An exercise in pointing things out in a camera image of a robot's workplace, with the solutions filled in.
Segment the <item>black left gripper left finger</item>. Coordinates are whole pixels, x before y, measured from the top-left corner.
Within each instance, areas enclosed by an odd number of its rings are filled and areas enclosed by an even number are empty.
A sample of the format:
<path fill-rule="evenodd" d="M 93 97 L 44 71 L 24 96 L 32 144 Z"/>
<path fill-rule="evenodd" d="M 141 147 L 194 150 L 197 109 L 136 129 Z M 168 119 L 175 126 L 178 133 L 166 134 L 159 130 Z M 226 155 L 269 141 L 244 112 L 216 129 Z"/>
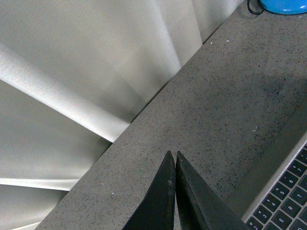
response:
<path fill-rule="evenodd" d="M 172 230 L 174 228 L 176 169 L 168 151 L 140 205 L 123 229 Z"/>

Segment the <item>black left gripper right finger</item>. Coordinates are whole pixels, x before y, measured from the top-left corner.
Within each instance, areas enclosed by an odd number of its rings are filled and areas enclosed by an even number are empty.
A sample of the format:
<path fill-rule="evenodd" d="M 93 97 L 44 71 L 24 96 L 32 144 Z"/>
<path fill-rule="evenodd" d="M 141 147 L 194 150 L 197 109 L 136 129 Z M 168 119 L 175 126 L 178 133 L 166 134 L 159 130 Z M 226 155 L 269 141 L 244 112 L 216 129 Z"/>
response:
<path fill-rule="evenodd" d="M 183 230 L 247 230 L 247 225 L 177 152 L 176 199 Z"/>

